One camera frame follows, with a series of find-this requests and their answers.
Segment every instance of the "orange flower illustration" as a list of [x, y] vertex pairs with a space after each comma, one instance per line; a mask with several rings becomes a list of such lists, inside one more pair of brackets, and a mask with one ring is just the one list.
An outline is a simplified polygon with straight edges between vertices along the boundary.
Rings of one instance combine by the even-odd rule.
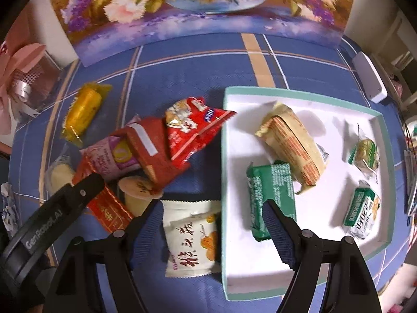
[[209, 224], [214, 223], [214, 221], [215, 221], [215, 220], [216, 220], [216, 217], [214, 216], [214, 214], [209, 215], [209, 216], [207, 217], [207, 219], [206, 219], [206, 221], [207, 221]]
[[204, 237], [201, 240], [201, 245], [207, 250], [207, 259], [214, 261], [214, 258], [216, 257], [217, 232], [212, 232], [210, 233], [210, 236]]

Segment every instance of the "table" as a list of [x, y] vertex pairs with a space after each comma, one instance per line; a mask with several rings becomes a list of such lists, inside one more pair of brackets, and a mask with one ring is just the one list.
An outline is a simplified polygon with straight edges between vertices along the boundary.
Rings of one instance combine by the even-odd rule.
[[[163, 116], [165, 109], [189, 95], [204, 96], [207, 104], [222, 107], [227, 86], [262, 86], [320, 93], [381, 112], [386, 121], [395, 163], [396, 216], [392, 243], [368, 260], [377, 289], [403, 263], [409, 248], [410, 227], [404, 215], [406, 198], [405, 141], [398, 112], [391, 98], [374, 104], [364, 96], [352, 58], [360, 48], [344, 37], [336, 49], [259, 34], [208, 34], [180, 37], [135, 48], [84, 68], [76, 61], [62, 74], [53, 95], [55, 102], [37, 118], [16, 131], [9, 179], [15, 190], [20, 220], [25, 221], [45, 199], [44, 176], [48, 166], [63, 152], [73, 167], [80, 160], [78, 149], [60, 139], [61, 124], [76, 91], [88, 81], [113, 85], [101, 110], [84, 136], [90, 145], [136, 113]], [[220, 199], [220, 136], [191, 159], [192, 167], [172, 182], [164, 198], [171, 200]], [[54, 243], [48, 255], [56, 264], [68, 242], [81, 235], [86, 240], [108, 234], [89, 210]], [[161, 228], [145, 263], [134, 276], [149, 312], [276, 312], [281, 298], [228, 302], [220, 275], [198, 278], [165, 278], [168, 250]], [[115, 312], [108, 283], [100, 276], [103, 298]], [[324, 293], [319, 285], [310, 312], [318, 312]]]

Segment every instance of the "blue oval logo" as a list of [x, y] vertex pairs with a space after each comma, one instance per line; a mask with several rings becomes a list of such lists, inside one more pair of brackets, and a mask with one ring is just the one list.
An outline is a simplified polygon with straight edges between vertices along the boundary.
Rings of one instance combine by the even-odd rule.
[[206, 115], [204, 116], [204, 121], [211, 122], [211, 119], [213, 118], [213, 116], [214, 116], [214, 109], [210, 108], [207, 111]]

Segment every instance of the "white snack package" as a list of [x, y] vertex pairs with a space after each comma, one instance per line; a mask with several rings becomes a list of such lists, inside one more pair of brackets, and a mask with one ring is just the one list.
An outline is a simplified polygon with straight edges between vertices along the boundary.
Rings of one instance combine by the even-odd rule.
[[220, 272], [216, 263], [220, 201], [162, 201], [163, 227], [170, 252], [165, 276], [190, 278]]

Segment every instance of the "blue gripper pad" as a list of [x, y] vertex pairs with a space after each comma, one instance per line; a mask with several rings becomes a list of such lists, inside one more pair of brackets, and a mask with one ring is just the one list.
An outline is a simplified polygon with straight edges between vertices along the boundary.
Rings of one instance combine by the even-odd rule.
[[130, 266], [132, 269], [140, 265], [147, 257], [154, 242], [154, 238], [161, 227], [162, 219], [163, 205], [161, 201], [158, 201], [154, 210], [147, 217], [145, 224], [133, 244], [133, 251], [130, 260]]
[[264, 202], [262, 205], [262, 218], [282, 262], [289, 265], [292, 270], [295, 270], [297, 260], [295, 258], [294, 243], [268, 202]]

